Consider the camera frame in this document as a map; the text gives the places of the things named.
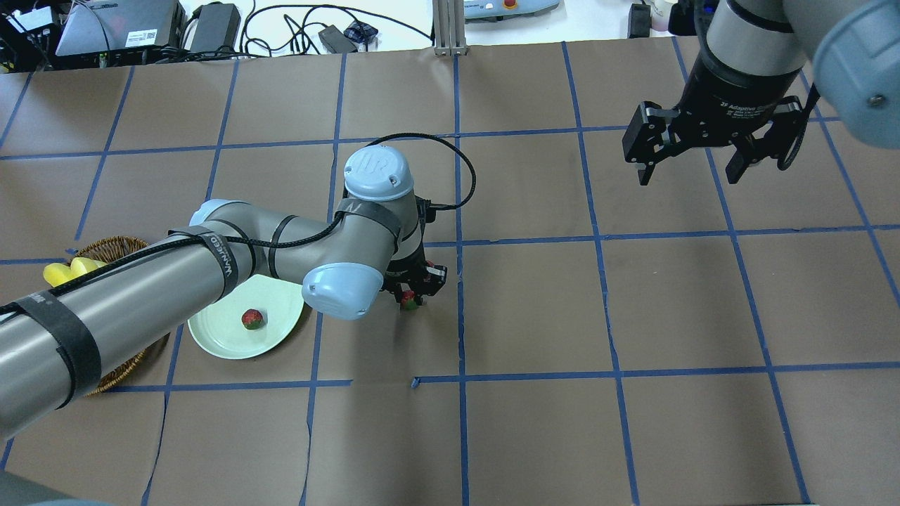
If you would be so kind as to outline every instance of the yellow fruit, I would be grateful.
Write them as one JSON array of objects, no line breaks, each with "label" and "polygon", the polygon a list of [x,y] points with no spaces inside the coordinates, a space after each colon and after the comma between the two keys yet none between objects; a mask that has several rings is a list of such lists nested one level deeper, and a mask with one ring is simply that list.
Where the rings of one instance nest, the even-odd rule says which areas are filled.
[{"label": "yellow fruit", "polygon": [[97,269],[97,264],[90,258],[72,258],[72,275],[73,277],[83,276]]},{"label": "yellow fruit", "polygon": [[50,286],[59,286],[73,277],[72,269],[64,264],[50,264],[44,267],[44,281]]}]

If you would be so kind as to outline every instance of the light blue device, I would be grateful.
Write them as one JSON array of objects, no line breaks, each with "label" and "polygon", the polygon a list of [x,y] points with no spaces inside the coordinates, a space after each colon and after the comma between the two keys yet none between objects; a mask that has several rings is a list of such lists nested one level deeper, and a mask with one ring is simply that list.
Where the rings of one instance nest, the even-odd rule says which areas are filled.
[{"label": "light blue device", "polygon": [[540,14],[551,11],[560,0],[465,0],[465,19],[501,19],[507,16]]}]

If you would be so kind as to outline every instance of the white plate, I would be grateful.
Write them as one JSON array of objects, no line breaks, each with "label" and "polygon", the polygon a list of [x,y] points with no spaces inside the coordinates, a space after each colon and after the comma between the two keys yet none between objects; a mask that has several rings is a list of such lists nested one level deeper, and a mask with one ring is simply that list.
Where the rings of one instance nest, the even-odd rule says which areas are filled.
[{"label": "white plate", "polygon": [[[240,317],[263,313],[263,326],[247,330]],[[287,337],[303,311],[302,287],[267,276],[251,276],[222,300],[187,321],[193,340],[211,355],[228,359],[262,355]]]}]

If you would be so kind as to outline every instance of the red strawberry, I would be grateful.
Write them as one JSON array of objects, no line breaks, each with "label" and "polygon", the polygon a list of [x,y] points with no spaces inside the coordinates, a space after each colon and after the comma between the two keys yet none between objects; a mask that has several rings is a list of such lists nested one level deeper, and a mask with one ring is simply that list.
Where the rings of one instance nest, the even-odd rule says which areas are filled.
[{"label": "red strawberry", "polygon": [[240,322],[247,330],[256,330],[263,326],[263,313],[255,309],[248,309],[240,317]]}]

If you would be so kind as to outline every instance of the sticker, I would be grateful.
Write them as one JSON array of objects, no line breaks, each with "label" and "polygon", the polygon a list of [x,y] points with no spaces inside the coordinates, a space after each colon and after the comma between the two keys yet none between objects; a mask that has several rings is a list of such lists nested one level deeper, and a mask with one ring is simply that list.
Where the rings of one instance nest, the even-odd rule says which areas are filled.
[{"label": "sticker", "polygon": [[138,46],[147,46],[157,40],[157,30],[137,30],[128,32],[128,39],[125,41],[126,48],[136,48]]}]

